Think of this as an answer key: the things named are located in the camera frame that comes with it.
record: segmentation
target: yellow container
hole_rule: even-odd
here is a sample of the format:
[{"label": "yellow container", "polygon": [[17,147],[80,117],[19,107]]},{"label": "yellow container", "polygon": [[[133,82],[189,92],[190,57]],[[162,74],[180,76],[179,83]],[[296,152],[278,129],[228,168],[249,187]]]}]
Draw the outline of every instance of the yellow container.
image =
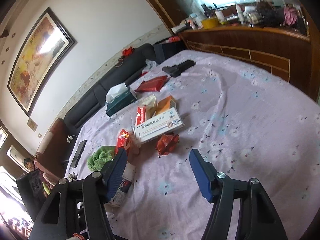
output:
[{"label": "yellow container", "polygon": [[204,29],[211,29],[219,26],[219,20],[217,17],[211,17],[201,21]]}]

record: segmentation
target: black case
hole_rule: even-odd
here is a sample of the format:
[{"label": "black case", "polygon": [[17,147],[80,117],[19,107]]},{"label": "black case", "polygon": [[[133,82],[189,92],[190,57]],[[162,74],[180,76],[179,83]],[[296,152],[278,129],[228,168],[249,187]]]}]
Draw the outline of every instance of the black case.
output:
[{"label": "black case", "polygon": [[153,45],[153,48],[155,49],[156,59],[157,63],[161,64],[169,57],[172,57],[173,55],[176,55],[178,52],[187,49],[184,42],[181,41],[175,41],[171,43],[165,43],[160,44],[163,41],[166,41],[169,38],[166,38],[164,40],[158,41]]}]

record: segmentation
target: green towel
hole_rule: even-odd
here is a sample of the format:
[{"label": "green towel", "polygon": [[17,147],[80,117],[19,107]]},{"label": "green towel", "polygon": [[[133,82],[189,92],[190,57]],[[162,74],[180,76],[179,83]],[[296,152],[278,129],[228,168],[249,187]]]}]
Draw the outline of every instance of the green towel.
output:
[{"label": "green towel", "polygon": [[102,146],[97,152],[93,153],[87,161],[90,171],[101,171],[106,162],[115,157],[115,146]]}]

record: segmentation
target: plastic bag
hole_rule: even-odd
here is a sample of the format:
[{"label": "plastic bag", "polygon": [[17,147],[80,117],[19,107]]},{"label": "plastic bag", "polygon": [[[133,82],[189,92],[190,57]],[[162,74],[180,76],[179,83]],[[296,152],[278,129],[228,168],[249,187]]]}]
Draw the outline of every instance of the plastic bag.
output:
[{"label": "plastic bag", "polygon": [[177,142],[179,141],[179,135],[167,135],[163,134],[161,138],[158,140],[156,149],[158,151],[158,157],[160,158],[162,155],[168,155],[172,152]]},{"label": "plastic bag", "polygon": [[142,74],[149,72],[153,67],[156,67],[158,65],[157,62],[148,59],[146,59],[146,64],[147,66],[142,70]]}]

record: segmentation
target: black leather headboard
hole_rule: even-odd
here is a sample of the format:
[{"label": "black leather headboard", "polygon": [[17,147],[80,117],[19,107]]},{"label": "black leather headboard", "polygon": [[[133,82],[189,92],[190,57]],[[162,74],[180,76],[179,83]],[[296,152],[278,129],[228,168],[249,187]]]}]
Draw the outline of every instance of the black leather headboard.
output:
[{"label": "black leather headboard", "polygon": [[67,112],[64,121],[71,135],[78,135],[81,127],[105,105],[106,94],[115,85],[125,82],[127,86],[136,81],[146,65],[146,59],[156,60],[151,44],[143,44],[124,59],[123,64],[108,71],[90,90]]}]

